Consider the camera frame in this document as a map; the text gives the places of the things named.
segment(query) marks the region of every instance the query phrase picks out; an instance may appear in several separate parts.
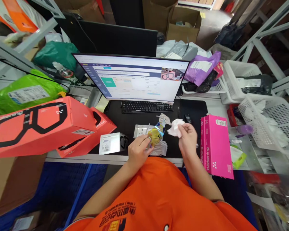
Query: white plastic basket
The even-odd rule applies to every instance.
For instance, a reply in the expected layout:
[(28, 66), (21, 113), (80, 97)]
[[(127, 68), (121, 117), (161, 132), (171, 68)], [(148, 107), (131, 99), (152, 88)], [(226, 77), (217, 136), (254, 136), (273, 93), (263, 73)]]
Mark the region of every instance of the white plastic basket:
[(289, 154), (289, 145), (282, 148), (276, 135), (269, 129), (268, 124), (256, 109), (256, 104), (266, 101), (262, 115), (274, 119), (285, 135), (289, 138), (289, 103), (278, 96), (246, 94), (246, 98), (238, 106), (246, 124), (254, 129), (252, 136), (258, 147), (280, 151)]
[(232, 100), (245, 99), (245, 93), (242, 92), (236, 77), (253, 76), (262, 74), (259, 67), (252, 63), (243, 63), (238, 61), (227, 60), (223, 65), (224, 84), (228, 88)]
[(193, 91), (186, 91), (182, 85), (182, 91), (183, 91), (183, 95), (184, 97), (212, 97), (221, 93), (226, 93), (226, 88), (225, 85), (223, 83), (223, 81), (221, 80), (221, 78), (219, 78), (219, 83), (215, 86), (214, 90), (211, 90), (206, 92), (206, 93), (196, 93)]
[[(220, 79), (222, 79), (223, 82), (225, 82), (224, 75), (222, 75), (220, 77)], [(229, 91), (228, 91), (228, 88), (227, 88), (226, 84), (224, 85), (224, 87), (225, 87), (226, 93), (220, 94), (221, 95), (222, 104), (225, 104), (225, 105), (228, 105), (228, 104), (239, 104), (239, 103), (242, 102), (242, 100), (233, 100), (231, 98), (230, 94), (229, 94)]]

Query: black keyboard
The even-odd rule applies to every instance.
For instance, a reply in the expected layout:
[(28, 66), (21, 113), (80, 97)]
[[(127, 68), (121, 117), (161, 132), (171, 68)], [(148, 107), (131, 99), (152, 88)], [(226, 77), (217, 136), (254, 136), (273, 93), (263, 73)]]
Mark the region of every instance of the black keyboard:
[(122, 113), (142, 112), (172, 112), (173, 106), (167, 103), (155, 103), (145, 101), (122, 101)]

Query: black desk mat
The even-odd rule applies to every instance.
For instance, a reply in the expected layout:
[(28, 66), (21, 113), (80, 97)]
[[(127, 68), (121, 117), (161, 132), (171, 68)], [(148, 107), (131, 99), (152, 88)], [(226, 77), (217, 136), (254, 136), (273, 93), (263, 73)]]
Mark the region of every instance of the black desk mat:
[[(136, 124), (141, 125), (156, 125), (158, 122), (158, 117), (160, 112), (150, 112), (150, 113), (132, 113), (132, 114), (122, 114), (121, 113), (121, 101), (110, 101), (108, 106), (108, 111), (105, 114), (114, 122), (117, 128), (113, 133), (121, 132), (129, 138), (131, 143), (134, 138), (134, 130)], [(175, 99), (173, 104), (173, 112), (163, 112), (166, 116), (170, 118), (170, 121), (173, 121), (178, 118), (178, 107), (180, 107), (180, 118), (184, 119), (185, 114), (189, 114), (192, 120), (192, 124), (195, 127), (198, 133), (198, 143), (200, 143), (200, 119), (201, 117), (206, 116), (208, 113), (205, 101), (198, 100), (185, 100), (185, 99)], [(179, 139), (178, 137), (171, 136), (165, 132), (163, 140), (166, 141), (167, 148), (167, 157), (168, 158), (182, 158), (180, 149), (179, 149)], [(89, 153), (99, 153), (99, 145), (97, 145)], [(123, 155), (127, 156), (127, 150), (117, 153), (111, 153), (108, 155)]]

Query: orange product box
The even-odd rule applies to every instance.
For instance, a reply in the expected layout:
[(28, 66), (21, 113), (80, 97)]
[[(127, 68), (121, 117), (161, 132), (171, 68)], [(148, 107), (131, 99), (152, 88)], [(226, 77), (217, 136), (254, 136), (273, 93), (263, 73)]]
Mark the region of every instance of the orange product box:
[(72, 97), (0, 116), (0, 158), (41, 155), (96, 132), (92, 111)]
[(87, 155), (100, 143), (101, 135), (112, 133), (117, 128), (104, 113), (94, 107), (91, 110), (96, 120), (97, 132), (57, 148), (57, 152), (62, 158)]

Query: small white box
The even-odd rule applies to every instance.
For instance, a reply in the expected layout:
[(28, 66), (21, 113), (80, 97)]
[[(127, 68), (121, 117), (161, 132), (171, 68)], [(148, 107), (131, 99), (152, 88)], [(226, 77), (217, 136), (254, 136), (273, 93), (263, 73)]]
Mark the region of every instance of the small white box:
[(128, 138), (122, 133), (101, 135), (99, 155), (124, 151), (127, 147)]

